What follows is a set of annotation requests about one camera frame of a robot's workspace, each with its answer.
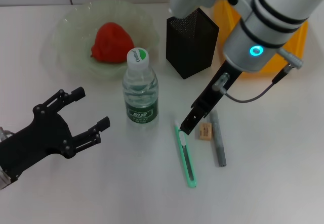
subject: eraser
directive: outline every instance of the eraser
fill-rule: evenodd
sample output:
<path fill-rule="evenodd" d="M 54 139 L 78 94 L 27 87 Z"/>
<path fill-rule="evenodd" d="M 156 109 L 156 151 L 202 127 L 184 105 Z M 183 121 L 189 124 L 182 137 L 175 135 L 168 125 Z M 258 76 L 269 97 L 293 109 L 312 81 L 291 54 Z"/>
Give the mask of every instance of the eraser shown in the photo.
<path fill-rule="evenodd" d="M 199 127 L 199 139 L 203 141 L 210 141 L 212 139 L 212 124 L 201 123 Z"/>

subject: bottle label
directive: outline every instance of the bottle label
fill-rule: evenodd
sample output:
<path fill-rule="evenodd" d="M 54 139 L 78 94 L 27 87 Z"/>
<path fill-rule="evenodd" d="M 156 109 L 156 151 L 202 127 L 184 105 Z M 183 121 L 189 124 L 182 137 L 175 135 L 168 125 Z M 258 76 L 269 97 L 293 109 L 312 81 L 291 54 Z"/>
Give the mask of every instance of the bottle label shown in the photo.
<path fill-rule="evenodd" d="M 151 122 L 158 114 L 157 100 L 146 108 L 136 108 L 126 103 L 127 116 L 131 121 L 139 124 Z"/>

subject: pen holder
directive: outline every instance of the pen holder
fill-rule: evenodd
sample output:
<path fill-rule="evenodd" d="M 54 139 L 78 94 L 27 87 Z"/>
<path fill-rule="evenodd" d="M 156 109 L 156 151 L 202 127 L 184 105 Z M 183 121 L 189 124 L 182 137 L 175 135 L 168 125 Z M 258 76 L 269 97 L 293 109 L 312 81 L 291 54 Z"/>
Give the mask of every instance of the pen holder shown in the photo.
<path fill-rule="evenodd" d="M 218 30 L 200 8 L 167 20 L 167 60 L 183 79 L 212 65 Z"/>

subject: white table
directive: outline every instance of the white table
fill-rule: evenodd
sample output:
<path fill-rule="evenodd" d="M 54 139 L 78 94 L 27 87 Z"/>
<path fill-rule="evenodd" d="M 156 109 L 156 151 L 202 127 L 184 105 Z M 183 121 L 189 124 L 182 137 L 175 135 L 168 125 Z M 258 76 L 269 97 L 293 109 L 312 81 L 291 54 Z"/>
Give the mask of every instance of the white table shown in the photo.
<path fill-rule="evenodd" d="M 0 191 L 1 223 L 323 223 L 324 9 L 310 18 L 304 68 L 253 103 L 219 102 L 227 167 L 218 167 L 209 142 L 189 136 L 198 180 L 190 189 L 173 121 L 189 113 L 218 62 L 182 80 L 165 59 L 168 6 L 141 7 L 153 16 L 161 37 L 152 59 L 159 122 L 144 132 L 127 123 L 121 81 L 88 83 L 49 72 L 48 39 L 71 6 L 0 8 L 1 126 L 22 129 L 36 104 L 60 88 L 70 92 L 78 86 L 87 96 L 61 111 L 72 134 L 106 115 L 111 120 L 101 144 L 70 160 L 49 156 Z M 230 93 L 248 99 L 270 80 L 239 80 Z"/>

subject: water bottle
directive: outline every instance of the water bottle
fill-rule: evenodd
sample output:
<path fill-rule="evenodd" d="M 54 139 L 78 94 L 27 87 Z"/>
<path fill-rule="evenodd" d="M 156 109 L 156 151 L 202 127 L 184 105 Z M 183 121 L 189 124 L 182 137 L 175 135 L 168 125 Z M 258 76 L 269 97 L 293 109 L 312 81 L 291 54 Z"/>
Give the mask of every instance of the water bottle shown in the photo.
<path fill-rule="evenodd" d="M 127 116 L 135 123 L 146 124 L 158 115 L 158 83 L 148 52 L 142 48 L 130 50 L 127 66 L 123 79 Z"/>

